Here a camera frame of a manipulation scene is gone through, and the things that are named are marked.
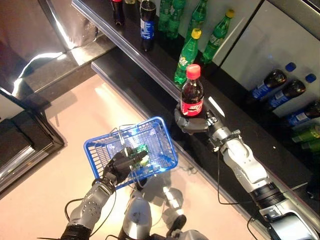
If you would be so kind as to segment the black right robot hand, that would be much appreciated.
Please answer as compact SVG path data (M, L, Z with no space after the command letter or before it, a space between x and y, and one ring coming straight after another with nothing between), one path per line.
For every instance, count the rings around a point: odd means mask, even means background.
M217 113L205 105L198 115L191 117L182 114L178 103L174 109L174 120L181 131L189 135L207 133L209 131L215 132L224 127Z

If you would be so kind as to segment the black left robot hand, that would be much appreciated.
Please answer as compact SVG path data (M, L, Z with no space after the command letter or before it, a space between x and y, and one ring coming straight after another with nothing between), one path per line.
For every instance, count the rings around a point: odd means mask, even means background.
M148 155L146 150L137 152L131 147L125 147L117 152L103 170L102 181L114 186L121 184L132 172L135 164L140 163Z

